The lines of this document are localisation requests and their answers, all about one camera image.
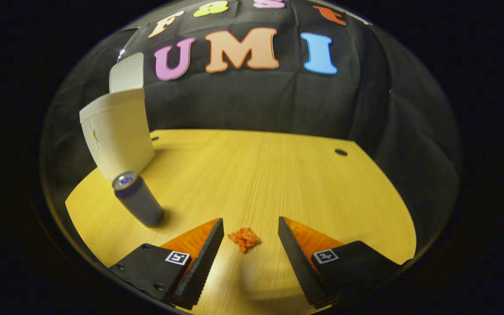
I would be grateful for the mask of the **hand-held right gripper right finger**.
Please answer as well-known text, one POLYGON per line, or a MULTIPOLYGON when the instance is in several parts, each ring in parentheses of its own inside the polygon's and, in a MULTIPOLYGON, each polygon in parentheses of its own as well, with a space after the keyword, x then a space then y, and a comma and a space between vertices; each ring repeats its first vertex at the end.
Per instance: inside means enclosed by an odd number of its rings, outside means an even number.
POLYGON ((316 309, 368 295, 403 267, 363 241, 345 244, 288 217, 279 217, 278 235, 308 303, 316 309))

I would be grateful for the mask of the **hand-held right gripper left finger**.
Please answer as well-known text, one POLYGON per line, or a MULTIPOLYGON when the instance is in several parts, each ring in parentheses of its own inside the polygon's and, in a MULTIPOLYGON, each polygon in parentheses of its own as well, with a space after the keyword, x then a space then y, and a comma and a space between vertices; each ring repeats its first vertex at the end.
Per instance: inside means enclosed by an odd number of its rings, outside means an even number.
POLYGON ((108 270, 156 301, 192 310, 223 238, 223 219, 216 218, 163 245, 143 243, 108 270))

